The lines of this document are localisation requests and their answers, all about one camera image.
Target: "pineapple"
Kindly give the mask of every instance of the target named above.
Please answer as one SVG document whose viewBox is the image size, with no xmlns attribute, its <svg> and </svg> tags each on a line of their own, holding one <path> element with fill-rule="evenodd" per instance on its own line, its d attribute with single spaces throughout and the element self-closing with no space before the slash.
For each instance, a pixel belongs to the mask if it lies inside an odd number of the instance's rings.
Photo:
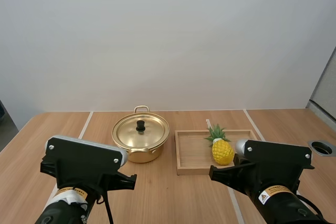
<svg viewBox="0 0 336 224">
<path fill-rule="evenodd" d="M 225 137 L 223 129 L 219 125 L 214 126 L 213 129 L 209 127 L 210 136 L 206 139 L 213 143 L 212 155 L 214 160 L 220 165 L 228 165 L 232 162 L 235 153 L 228 143 L 230 140 Z"/>
</svg>

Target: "white stripe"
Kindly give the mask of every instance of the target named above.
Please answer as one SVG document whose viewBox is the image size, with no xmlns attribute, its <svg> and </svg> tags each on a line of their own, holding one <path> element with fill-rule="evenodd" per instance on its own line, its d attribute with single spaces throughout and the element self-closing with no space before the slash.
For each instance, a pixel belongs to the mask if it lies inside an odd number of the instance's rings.
<svg viewBox="0 0 336 224">
<path fill-rule="evenodd" d="M 89 125 L 89 122 L 90 122 L 90 120 L 91 120 L 92 115 L 93 115 L 93 111 L 90 112 L 90 114 L 89 114 L 89 116 L 88 116 L 88 118 L 87 118 L 87 120 L 86 120 L 86 122 L 85 122 L 85 124 L 84 124 L 84 127 L 83 127 L 82 131 L 81 131 L 80 134 L 79 134 L 79 137 L 78 137 L 79 139 L 82 139 L 82 137 L 84 136 L 84 133 L 85 133 L 85 131 L 86 131 L 86 128 L 87 128 L 88 125 Z"/>
<path fill-rule="evenodd" d="M 79 134 L 79 137 L 78 137 L 79 139 L 82 139 L 82 137 L 84 136 L 84 133 L 85 133 L 85 131 L 86 131 L 86 128 L 87 128 L 88 125 L 89 125 L 89 122 L 90 122 L 90 120 L 91 120 L 92 115 L 93 115 L 93 111 L 90 112 L 88 118 L 86 119 L 86 122 L 85 122 L 85 124 L 84 124 L 84 127 L 83 127 L 82 131 L 81 131 L 80 134 Z M 44 206 L 44 209 L 49 205 L 51 199 L 54 197 L 54 195 L 56 194 L 57 190 L 58 190 L 58 188 L 57 188 L 57 184 L 55 184 L 55 186 L 54 186 L 54 188 L 53 188 L 53 191 L 51 192 L 51 194 L 50 194 L 50 196 L 49 196 L 49 199 L 48 199 L 46 205 Z"/>
<path fill-rule="evenodd" d="M 258 127 L 256 126 L 256 124 L 254 123 L 254 121 L 252 120 L 252 118 L 250 117 L 250 115 L 248 114 L 247 110 L 243 109 L 245 115 L 247 116 L 248 120 L 250 121 L 250 123 L 252 124 L 253 128 L 256 130 L 257 134 L 259 135 L 260 139 L 264 142 L 266 142 L 265 138 L 263 137 L 263 135 L 261 134 L 260 130 L 258 129 Z"/>
<path fill-rule="evenodd" d="M 210 120 L 209 119 L 206 119 L 205 120 L 208 128 L 211 128 L 211 123 L 210 123 Z M 238 220 L 238 224 L 245 224 L 244 223 L 244 219 L 243 219 L 243 215 L 240 211 L 240 208 L 239 208 L 239 204 L 238 204 L 238 201 L 237 201 L 237 198 L 236 198 L 236 195 L 235 193 L 233 192 L 233 189 L 230 188 L 230 187 L 227 187 L 228 191 L 229 191 L 229 194 L 230 194 L 230 198 L 231 198 L 231 201 L 232 201 L 232 205 L 235 209 L 235 212 L 236 212 L 236 217 L 237 217 L 237 220 Z"/>
<path fill-rule="evenodd" d="M 258 129 L 258 127 L 256 126 L 256 124 L 253 122 L 253 120 L 250 117 L 250 115 L 248 114 L 247 110 L 243 109 L 243 112 L 245 113 L 246 117 L 248 118 L 248 120 L 252 124 L 253 128 L 255 129 L 255 131 L 257 132 L 257 134 L 259 135 L 260 139 L 262 141 L 266 142 L 265 138 L 263 137 L 262 133 L 260 132 L 260 130 Z"/>
<path fill-rule="evenodd" d="M 208 128 L 209 128 L 209 129 L 212 128 L 209 119 L 205 119 L 205 122 L 206 122 L 206 125 L 208 125 Z"/>
</svg>

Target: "screw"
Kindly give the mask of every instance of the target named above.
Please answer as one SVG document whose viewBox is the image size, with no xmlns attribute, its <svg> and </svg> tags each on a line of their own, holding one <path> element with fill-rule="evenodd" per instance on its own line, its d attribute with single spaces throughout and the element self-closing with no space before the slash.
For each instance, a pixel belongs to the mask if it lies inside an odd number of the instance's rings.
<svg viewBox="0 0 336 224">
<path fill-rule="evenodd" d="M 86 218 L 85 215 L 82 215 L 80 218 L 81 218 L 83 224 L 87 224 L 88 223 L 88 219 Z"/>
</svg>

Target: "white tape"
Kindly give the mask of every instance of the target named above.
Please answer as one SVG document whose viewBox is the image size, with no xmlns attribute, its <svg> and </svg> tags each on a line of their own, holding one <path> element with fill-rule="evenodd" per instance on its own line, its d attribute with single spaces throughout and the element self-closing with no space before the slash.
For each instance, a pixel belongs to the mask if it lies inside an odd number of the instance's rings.
<svg viewBox="0 0 336 224">
<path fill-rule="evenodd" d="M 87 201 L 80 196 L 75 190 L 67 190 L 64 191 L 63 193 L 60 193 L 58 195 L 56 195 L 54 198 L 52 198 L 48 204 L 46 205 L 46 207 L 52 203 L 58 202 L 60 200 L 65 201 L 66 203 L 68 203 L 69 205 L 71 203 L 82 203 L 84 205 L 81 205 L 81 207 L 86 211 L 88 209 L 87 206 Z"/>
</svg>

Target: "yellow label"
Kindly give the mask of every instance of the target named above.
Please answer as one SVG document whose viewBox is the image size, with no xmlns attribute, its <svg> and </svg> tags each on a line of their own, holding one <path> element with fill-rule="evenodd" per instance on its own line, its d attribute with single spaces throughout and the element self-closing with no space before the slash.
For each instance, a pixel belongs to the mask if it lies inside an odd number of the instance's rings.
<svg viewBox="0 0 336 224">
<path fill-rule="evenodd" d="M 292 192 L 285 186 L 270 186 L 266 190 L 262 191 L 258 199 L 264 205 L 270 197 L 278 193 L 291 193 Z"/>
<path fill-rule="evenodd" d="M 274 194 L 278 193 L 291 193 L 292 192 L 286 186 L 270 186 L 268 187 L 265 192 L 271 197 Z"/>
<path fill-rule="evenodd" d="M 65 191 L 72 190 L 72 189 L 73 189 L 73 187 L 64 187 L 64 188 L 62 188 L 62 189 L 59 189 L 59 190 L 57 191 L 57 193 L 55 194 L 55 196 L 56 196 L 56 195 L 59 195 L 60 193 L 65 192 Z M 86 199 L 86 197 L 88 196 L 88 194 L 87 194 L 85 191 L 83 191 L 82 189 L 75 188 L 74 191 L 75 191 L 76 193 L 78 193 L 80 196 L 82 196 L 84 199 Z"/>
</svg>

